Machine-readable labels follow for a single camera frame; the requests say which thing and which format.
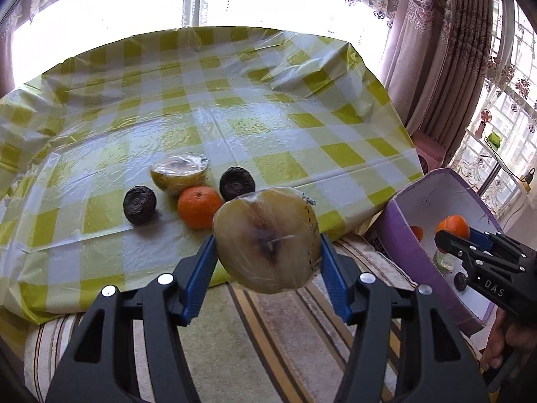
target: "human hand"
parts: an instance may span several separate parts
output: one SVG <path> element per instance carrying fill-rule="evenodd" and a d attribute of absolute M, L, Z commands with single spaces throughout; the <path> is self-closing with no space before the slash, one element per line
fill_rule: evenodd
<path fill-rule="evenodd" d="M 505 344 L 522 351 L 522 364 L 530 356 L 535 346 L 537 346 L 537 329 L 524 327 L 519 323 L 513 323 L 508 327 L 507 332 L 505 332 L 502 325 L 506 317 L 507 313 L 503 309 L 498 308 L 487 346 L 481 357 L 481 368 L 485 371 L 489 368 L 500 368 L 503 364 L 502 352 Z"/>

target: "dark purple fruit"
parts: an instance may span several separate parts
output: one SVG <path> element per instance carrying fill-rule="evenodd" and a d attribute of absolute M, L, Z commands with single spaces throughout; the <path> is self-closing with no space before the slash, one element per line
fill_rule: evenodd
<path fill-rule="evenodd" d="M 463 292 L 468 286 L 468 278 L 466 277 L 466 274 L 461 272 L 455 274 L 453 284 L 455 285 L 455 289 L 458 290 L 458 292 Z"/>
<path fill-rule="evenodd" d="M 241 167 L 231 167 L 220 178 L 220 193 L 227 202 L 256 190 L 250 173 Z"/>
<path fill-rule="evenodd" d="M 147 186 L 135 186 L 123 199 L 123 212 L 132 224 L 144 224 L 155 213 L 157 197 Z"/>

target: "cut fruit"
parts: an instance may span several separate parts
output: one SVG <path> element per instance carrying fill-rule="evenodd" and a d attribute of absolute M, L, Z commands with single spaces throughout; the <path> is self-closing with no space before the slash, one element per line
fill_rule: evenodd
<path fill-rule="evenodd" d="M 225 203 L 213 220 L 220 262 L 236 281 L 262 294 L 303 287 L 319 270 L 321 235 L 312 201 L 287 187 Z"/>
<path fill-rule="evenodd" d="M 149 171 L 151 179 L 162 191 L 168 195 L 179 195 L 187 188 L 205 183 L 208 163 L 206 156 L 184 154 L 153 164 Z"/>

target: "cable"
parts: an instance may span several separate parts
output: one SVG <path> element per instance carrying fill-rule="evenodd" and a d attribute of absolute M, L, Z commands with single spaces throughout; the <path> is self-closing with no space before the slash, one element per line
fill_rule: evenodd
<path fill-rule="evenodd" d="M 500 166 L 500 168 L 502 170 L 504 170 L 507 174 L 509 174 L 511 177 L 515 178 L 516 180 L 519 180 L 520 183 L 524 183 L 526 180 L 525 179 L 521 179 L 520 177 L 517 177 L 510 169 L 509 167 L 505 164 L 505 162 L 503 161 L 503 159 L 498 155 L 498 153 L 495 152 L 491 142 L 488 140 L 488 138 L 484 138 L 485 139 L 485 143 L 490 147 L 490 149 L 492 150 L 492 154 L 494 154 L 494 157 L 495 157 L 495 161 L 498 163 L 498 165 Z"/>
<path fill-rule="evenodd" d="M 524 207 L 525 204 L 526 204 L 526 199 L 523 198 L 523 199 L 522 199 L 522 204 L 520 205 L 520 207 L 519 207 L 516 211 L 514 211 L 511 215 L 509 215 L 509 218 L 507 218 L 507 221 L 505 222 L 504 226 L 502 227 L 503 229 L 505 229 L 505 228 L 507 227 L 507 224 L 509 223 L 509 221 L 511 220 L 511 218 L 513 218 L 513 216 L 515 215 L 515 213 L 517 213 L 518 211 L 520 211 L 520 210 Z"/>

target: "blue gripper pad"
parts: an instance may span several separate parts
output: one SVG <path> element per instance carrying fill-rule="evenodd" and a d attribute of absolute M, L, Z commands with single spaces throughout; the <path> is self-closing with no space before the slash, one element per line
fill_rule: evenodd
<path fill-rule="evenodd" d="M 350 296 L 347 282 L 336 263 L 337 254 L 330 240 L 321 236 L 321 275 L 324 285 L 327 287 L 330 302 L 341 319 L 349 324 L 352 311 L 350 307 Z"/>
<path fill-rule="evenodd" d="M 483 234 L 483 232 L 472 229 L 470 227 L 470 242 L 472 242 L 477 249 L 481 250 L 482 252 L 489 252 L 492 248 L 492 244 L 489 241 L 489 238 L 487 235 Z"/>
<path fill-rule="evenodd" d="M 214 236 L 211 236 L 207 240 L 200 251 L 201 257 L 185 289 L 185 300 L 181 318 L 186 324 L 189 324 L 193 318 L 198 316 L 201 304 L 205 298 L 205 293 L 209 288 L 210 278 L 213 276 L 214 268 L 218 261 Z"/>

